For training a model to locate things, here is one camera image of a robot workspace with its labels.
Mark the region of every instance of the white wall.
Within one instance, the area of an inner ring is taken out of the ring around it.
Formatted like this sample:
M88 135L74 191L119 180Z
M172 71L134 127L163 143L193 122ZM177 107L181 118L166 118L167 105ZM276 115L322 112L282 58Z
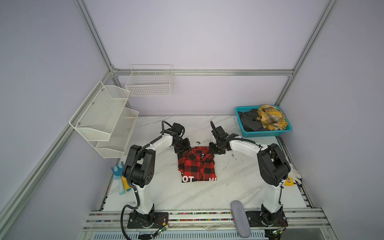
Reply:
M283 140L339 240L382 239L384 2L341 0L282 110Z
M112 64L292 69L327 0L88 0Z
M125 86L128 76L119 76ZM172 96L130 97L139 115L235 114L238 106L275 104L287 76L175 76Z
M78 133L36 190L5 240L77 240L111 177L103 159Z
M106 67L73 0L0 1L0 35L1 211ZM78 137L68 144L7 239L38 239L46 230L63 234L41 239L74 239L68 236L80 234L79 222L100 199L98 190L112 160L102 159ZM51 228L45 228L50 220ZM32 226L32 232L25 231Z

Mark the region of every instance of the yellow plaid cloth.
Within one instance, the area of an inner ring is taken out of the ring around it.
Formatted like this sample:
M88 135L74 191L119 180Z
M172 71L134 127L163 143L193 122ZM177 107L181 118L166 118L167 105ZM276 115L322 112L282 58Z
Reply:
M271 131L285 130L288 126L284 113L272 105L261 105L257 113L260 115L257 119L261 121L263 127Z

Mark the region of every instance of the gray fabric pad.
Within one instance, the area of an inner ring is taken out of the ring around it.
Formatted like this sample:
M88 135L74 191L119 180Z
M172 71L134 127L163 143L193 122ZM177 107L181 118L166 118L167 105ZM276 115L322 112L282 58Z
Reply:
M231 202L231 209L240 237L249 237L251 235L251 228L249 227L248 218L245 214L242 203L238 200Z
M249 129L251 129L251 131L248 132L259 131L260 128L263 128L263 124L259 120L252 121L249 117L242 117L240 118L240 121L243 124L243 127L248 127Z

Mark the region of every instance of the yellow handle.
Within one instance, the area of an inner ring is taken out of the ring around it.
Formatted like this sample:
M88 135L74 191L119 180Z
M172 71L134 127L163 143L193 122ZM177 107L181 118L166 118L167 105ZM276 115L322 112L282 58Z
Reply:
M128 189L130 189L130 187L128 186L127 179L125 177L121 176L121 180L122 180L122 183L125 187L125 191L128 191Z

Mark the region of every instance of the white glove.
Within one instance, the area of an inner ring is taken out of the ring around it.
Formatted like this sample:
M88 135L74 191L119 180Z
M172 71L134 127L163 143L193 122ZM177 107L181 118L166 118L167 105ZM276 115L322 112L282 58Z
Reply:
M301 184L301 174L293 168L292 164L289 164L291 171L288 173L288 176L295 180L298 184Z

